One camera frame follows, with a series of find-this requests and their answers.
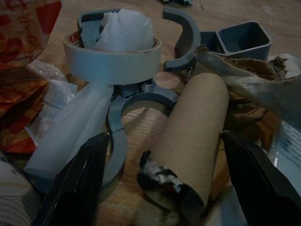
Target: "white tissue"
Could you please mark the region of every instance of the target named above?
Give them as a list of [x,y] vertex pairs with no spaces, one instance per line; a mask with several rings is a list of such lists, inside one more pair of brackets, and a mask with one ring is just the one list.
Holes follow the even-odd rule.
[[103,52],[132,52],[153,46],[151,19],[143,13],[121,9],[118,13],[105,13],[101,38],[95,49]]

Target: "roll of tape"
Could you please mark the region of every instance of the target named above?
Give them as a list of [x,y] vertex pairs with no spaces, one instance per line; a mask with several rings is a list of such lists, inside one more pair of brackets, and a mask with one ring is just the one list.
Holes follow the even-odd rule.
[[89,82],[108,85],[138,83],[154,77],[160,68],[162,42],[156,38],[151,49],[127,53],[83,48],[78,32],[67,35],[63,45],[71,73]]

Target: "wooden table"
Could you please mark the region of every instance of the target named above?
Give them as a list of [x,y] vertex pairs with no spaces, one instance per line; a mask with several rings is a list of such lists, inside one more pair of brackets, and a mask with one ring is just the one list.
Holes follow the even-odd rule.
[[[203,31],[258,21],[272,36],[270,54],[294,52],[301,56],[301,3],[296,0],[194,0],[192,7],[176,7],[190,13]],[[54,64],[71,82],[82,87],[83,82],[70,76],[62,40],[77,29],[80,13],[108,8],[135,9],[150,17],[155,36],[163,41],[161,63],[174,58],[174,46],[182,29],[161,18],[163,5],[159,0],[70,0],[63,1],[48,45],[39,60]],[[159,72],[155,80],[158,85],[179,94],[185,84],[183,77],[172,73]],[[175,225],[178,217],[145,200],[136,183],[141,154],[154,146],[167,119],[164,111],[163,106],[152,102],[137,103],[126,109],[122,119],[128,141],[126,164],[121,176],[102,192],[95,225]]]

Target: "gray plastic bracket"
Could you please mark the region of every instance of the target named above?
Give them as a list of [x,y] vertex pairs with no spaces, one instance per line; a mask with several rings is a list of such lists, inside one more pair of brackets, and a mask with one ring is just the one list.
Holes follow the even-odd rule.
[[211,53],[226,57],[258,60],[268,57],[272,39],[256,21],[204,32],[200,31],[195,20],[182,10],[164,7],[162,17],[180,24],[183,29],[174,48],[177,59],[165,61],[166,72],[190,71],[196,63],[195,50],[200,45],[205,45]]
[[121,171],[127,157],[127,137],[121,122],[122,112],[129,105],[142,100],[155,101],[173,109],[179,98],[173,91],[157,86],[153,79],[139,84],[131,84],[131,89],[133,89],[132,95],[129,94],[130,89],[127,89],[127,86],[128,85],[121,86],[122,94],[124,94],[124,90],[126,90],[127,97],[123,97],[122,94],[118,95],[111,102],[109,108],[108,118],[113,152],[104,169],[102,188],[106,188],[110,185]]
[[201,43],[201,36],[194,19],[182,10],[164,7],[162,18],[174,21],[182,26],[182,33],[175,45],[177,59],[167,60],[164,63],[164,71],[179,71],[190,69],[196,63],[194,50]]

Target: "brown cardboard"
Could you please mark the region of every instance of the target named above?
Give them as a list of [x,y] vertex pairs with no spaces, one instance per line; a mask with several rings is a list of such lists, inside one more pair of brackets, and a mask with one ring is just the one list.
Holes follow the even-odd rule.
[[191,186],[205,205],[228,102],[227,87],[218,75],[192,77],[151,151],[151,158]]

